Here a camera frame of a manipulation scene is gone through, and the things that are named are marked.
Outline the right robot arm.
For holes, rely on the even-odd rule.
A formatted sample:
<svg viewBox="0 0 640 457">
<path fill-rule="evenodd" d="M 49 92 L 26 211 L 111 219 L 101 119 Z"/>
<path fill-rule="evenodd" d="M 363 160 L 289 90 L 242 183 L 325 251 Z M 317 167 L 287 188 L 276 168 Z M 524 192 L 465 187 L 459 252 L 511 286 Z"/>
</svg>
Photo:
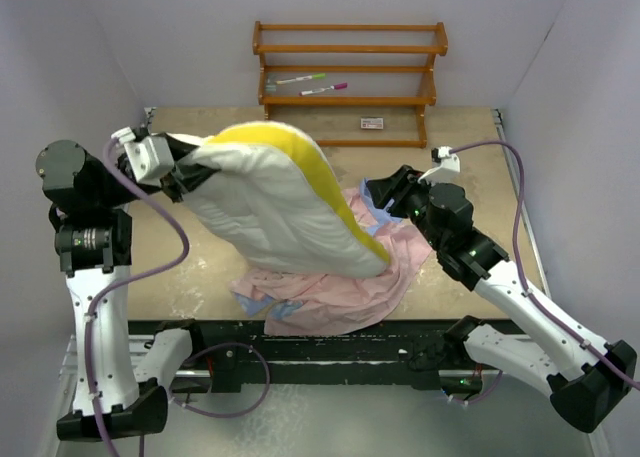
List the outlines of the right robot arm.
<svg viewBox="0 0 640 457">
<path fill-rule="evenodd" d="M 476 362 L 504 371 L 547 397 L 573 428 L 596 430 L 631 391 L 636 351 L 589 330 L 531 284 L 508 253 L 475 228 L 462 187 L 428 183 L 409 166 L 366 187 L 376 208 L 411 221 L 452 280 L 501 309 L 528 337 L 504 335 L 467 316 L 446 334 L 446 360 L 456 368 Z"/>
</svg>

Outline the white and yellow pillow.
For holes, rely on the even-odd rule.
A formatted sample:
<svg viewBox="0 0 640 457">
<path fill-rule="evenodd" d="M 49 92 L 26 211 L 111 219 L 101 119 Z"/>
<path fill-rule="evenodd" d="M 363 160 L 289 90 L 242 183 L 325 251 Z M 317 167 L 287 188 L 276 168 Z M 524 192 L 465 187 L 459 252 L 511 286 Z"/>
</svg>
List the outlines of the white and yellow pillow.
<svg viewBox="0 0 640 457">
<path fill-rule="evenodd" d="M 280 122 L 251 121 L 218 134 L 178 135 L 194 145 L 183 163 L 211 176 L 183 204 L 253 267 L 370 278 L 391 258 L 357 223 L 316 142 Z"/>
</svg>

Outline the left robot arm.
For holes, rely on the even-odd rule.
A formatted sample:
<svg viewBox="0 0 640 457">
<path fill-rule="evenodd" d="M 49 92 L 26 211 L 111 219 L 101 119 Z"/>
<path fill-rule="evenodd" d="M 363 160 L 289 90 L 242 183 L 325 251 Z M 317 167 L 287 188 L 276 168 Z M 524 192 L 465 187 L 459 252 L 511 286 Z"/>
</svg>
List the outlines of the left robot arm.
<svg viewBox="0 0 640 457">
<path fill-rule="evenodd" d="M 200 144 L 195 136 L 124 128 L 108 144 L 123 149 L 117 161 L 101 162 L 70 140 L 49 144 L 36 159 L 74 310 L 78 377 L 72 409 L 56 424 L 62 441 L 111 444 L 162 432 L 176 373 L 205 359 L 202 332 L 188 319 L 161 324 L 132 363 L 133 224 L 124 208 L 156 192 L 179 202 L 211 177 L 213 169 L 185 160 Z"/>
</svg>

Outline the blue and pink printed pillowcase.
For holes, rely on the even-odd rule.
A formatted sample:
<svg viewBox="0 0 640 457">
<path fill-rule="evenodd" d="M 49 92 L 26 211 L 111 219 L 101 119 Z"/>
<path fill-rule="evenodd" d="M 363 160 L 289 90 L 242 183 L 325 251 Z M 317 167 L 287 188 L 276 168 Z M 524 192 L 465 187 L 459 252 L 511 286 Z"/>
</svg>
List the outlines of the blue and pink printed pillowcase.
<svg viewBox="0 0 640 457">
<path fill-rule="evenodd" d="M 374 207 L 367 183 L 343 196 L 358 224 L 389 252 L 389 269 L 366 279 L 249 270 L 230 290 L 247 316 L 267 311 L 266 334 L 347 334 L 382 321 L 400 304 L 432 249 L 415 226 Z"/>
</svg>

